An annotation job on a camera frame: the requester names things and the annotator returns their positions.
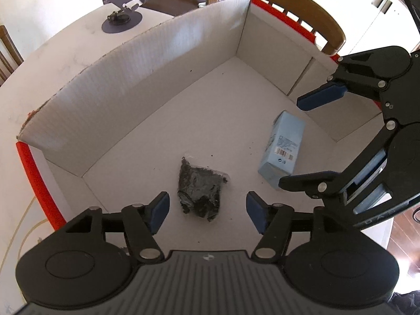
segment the light blue box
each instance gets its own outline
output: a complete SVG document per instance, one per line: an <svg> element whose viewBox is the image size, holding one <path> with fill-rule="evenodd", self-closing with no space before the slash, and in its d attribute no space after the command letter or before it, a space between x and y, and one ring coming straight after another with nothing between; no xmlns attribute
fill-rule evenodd
<svg viewBox="0 0 420 315"><path fill-rule="evenodd" d="M293 174L304 128L305 122L286 110L274 120L258 172L275 189L281 177Z"/></svg>

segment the black ribbed plate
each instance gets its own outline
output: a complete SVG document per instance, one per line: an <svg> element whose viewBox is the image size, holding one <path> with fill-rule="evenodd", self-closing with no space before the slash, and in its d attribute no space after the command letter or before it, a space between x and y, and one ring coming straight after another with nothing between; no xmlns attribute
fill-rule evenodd
<svg viewBox="0 0 420 315"><path fill-rule="evenodd" d="M36 304L18 312L69 313ZM276 266L255 263L245 251L173 251L164 263L140 268L130 285L113 299L71 314L396 315L387 304L351 312L318 305L292 289Z"/></svg>

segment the cardboard box wall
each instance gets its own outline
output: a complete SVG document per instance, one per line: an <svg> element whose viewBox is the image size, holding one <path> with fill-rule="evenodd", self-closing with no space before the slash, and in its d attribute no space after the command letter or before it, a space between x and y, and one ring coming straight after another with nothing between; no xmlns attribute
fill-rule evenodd
<svg viewBox="0 0 420 315"><path fill-rule="evenodd" d="M44 210L53 225L92 205L118 212L167 191L171 209L155 236L165 253L251 251L260 235L244 207L248 191L301 212L319 205L304 193L275 191L257 172L278 113L286 109L306 122L296 174L328 169L346 137L379 113L351 95L324 110L297 109L295 98L336 66L250 0L226 0L134 36L86 68L31 117L18 136L28 144L20 150L32 156L50 194ZM359 151L368 142L360 141ZM183 156L230 176L211 223L181 211Z"/></svg>
<svg viewBox="0 0 420 315"><path fill-rule="evenodd" d="M143 9L143 21L133 29L103 33L102 22L118 9L113 4L103 5L60 31L26 58L0 88L1 313L13 314L24 304L15 279L17 260L53 231L28 183L23 159L16 151L16 134L30 112L86 67L134 36L173 18Z"/></svg>

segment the white wall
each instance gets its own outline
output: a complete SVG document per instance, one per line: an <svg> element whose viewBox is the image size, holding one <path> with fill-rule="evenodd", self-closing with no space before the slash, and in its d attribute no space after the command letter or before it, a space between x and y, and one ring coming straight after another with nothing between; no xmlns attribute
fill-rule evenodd
<svg viewBox="0 0 420 315"><path fill-rule="evenodd" d="M102 6L102 0L0 0L0 23L26 59L64 27Z"/></svg>

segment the shoe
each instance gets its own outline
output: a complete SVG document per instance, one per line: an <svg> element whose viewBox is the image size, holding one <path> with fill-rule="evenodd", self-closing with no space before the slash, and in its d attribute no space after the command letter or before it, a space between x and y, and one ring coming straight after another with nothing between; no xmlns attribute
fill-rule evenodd
<svg viewBox="0 0 420 315"><path fill-rule="evenodd" d="M198 8L203 8L205 5L206 5L206 3L205 3L205 2L200 2L200 3L198 4Z"/></svg>

